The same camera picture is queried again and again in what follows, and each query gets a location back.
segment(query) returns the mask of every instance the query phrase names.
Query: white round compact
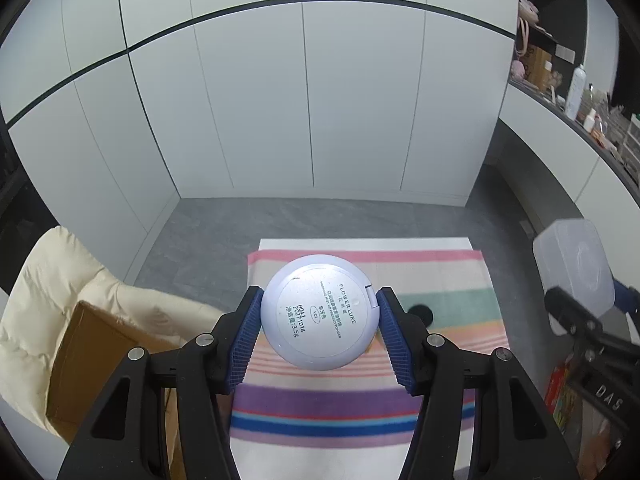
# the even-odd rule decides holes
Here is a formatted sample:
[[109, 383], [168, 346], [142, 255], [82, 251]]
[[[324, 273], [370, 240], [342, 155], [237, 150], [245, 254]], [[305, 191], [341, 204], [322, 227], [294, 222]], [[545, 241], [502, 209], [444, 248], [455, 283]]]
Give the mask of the white round compact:
[[371, 281], [336, 256], [312, 254], [282, 267], [264, 291], [260, 317], [273, 349], [308, 370], [350, 363], [371, 343], [380, 310]]

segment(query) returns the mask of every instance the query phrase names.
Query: purple stripe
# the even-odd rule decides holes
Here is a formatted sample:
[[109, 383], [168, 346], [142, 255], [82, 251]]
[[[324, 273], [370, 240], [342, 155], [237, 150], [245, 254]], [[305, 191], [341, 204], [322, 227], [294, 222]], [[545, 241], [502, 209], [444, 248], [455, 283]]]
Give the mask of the purple stripe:
[[472, 416], [463, 418], [460, 424], [460, 431], [470, 430], [474, 426], [474, 418]]
[[403, 433], [391, 433], [386, 435], [371, 436], [346, 436], [346, 437], [322, 437], [322, 436], [289, 436], [273, 433], [257, 433], [255, 431], [239, 430], [231, 428], [229, 435], [239, 440], [260, 442], [262, 444], [276, 444], [289, 447], [319, 447], [319, 448], [358, 448], [358, 447], [382, 447], [395, 444], [408, 444], [411, 442], [413, 431]]
[[238, 384], [234, 409], [288, 418], [380, 418], [418, 413], [422, 397], [393, 390], [317, 392]]

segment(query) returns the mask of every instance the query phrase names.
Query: blue gripper pad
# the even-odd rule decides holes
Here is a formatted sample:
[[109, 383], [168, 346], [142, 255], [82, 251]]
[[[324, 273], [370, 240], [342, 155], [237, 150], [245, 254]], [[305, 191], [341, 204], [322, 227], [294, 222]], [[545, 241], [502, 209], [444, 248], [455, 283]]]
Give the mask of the blue gripper pad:
[[254, 352], [255, 341], [260, 333], [260, 304], [264, 291], [259, 288], [247, 310], [238, 334], [229, 349], [229, 366], [226, 372], [225, 383], [229, 391], [242, 382], [249, 359]]
[[378, 326], [382, 333], [382, 339], [385, 341], [386, 352], [389, 354], [389, 360], [394, 368], [396, 380], [405, 389], [412, 393], [415, 388], [414, 368], [412, 365], [412, 356], [409, 346], [402, 336], [396, 316], [394, 316], [391, 306], [386, 300], [386, 296], [381, 290], [376, 294], [378, 306], [380, 307], [380, 321]]

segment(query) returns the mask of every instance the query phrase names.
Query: tile floor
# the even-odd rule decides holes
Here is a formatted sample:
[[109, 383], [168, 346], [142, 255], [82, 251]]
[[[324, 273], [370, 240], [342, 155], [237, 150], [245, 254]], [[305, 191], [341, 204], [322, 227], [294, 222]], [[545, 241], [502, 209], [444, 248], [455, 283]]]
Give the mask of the tile floor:
[[233, 310], [246, 288], [246, 256], [261, 238], [466, 236], [481, 250], [511, 349], [539, 390], [571, 346], [556, 338], [520, 221], [526, 215], [495, 168], [483, 166], [466, 207], [355, 200], [181, 200], [136, 280]]

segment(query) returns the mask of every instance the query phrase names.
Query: metal screw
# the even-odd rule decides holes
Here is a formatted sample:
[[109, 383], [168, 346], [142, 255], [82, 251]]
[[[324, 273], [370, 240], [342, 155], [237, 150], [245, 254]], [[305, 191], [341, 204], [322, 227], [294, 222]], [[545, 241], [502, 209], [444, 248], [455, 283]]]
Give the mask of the metal screw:
[[132, 361], [137, 361], [144, 354], [145, 354], [145, 349], [144, 348], [140, 348], [139, 346], [136, 346], [135, 348], [132, 348], [131, 350], [129, 350], [129, 353], [127, 354], [127, 357], [129, 359], [131, 359]]
[[440, 334], [429, 334], [427, 343], [435, 347], [442, 346], [444, 345], [444, 338]]
[[513, 357], [513, 354], [508, 348], [500, 347], [495, 349], [495, 356], [500, 359], [500, 361], [508, 361]]
[[196, 338], [196, 345], [198, 346], [209, 346], [211, 343], [213, 343], [213, 336], [209, 333], [200, 334]]

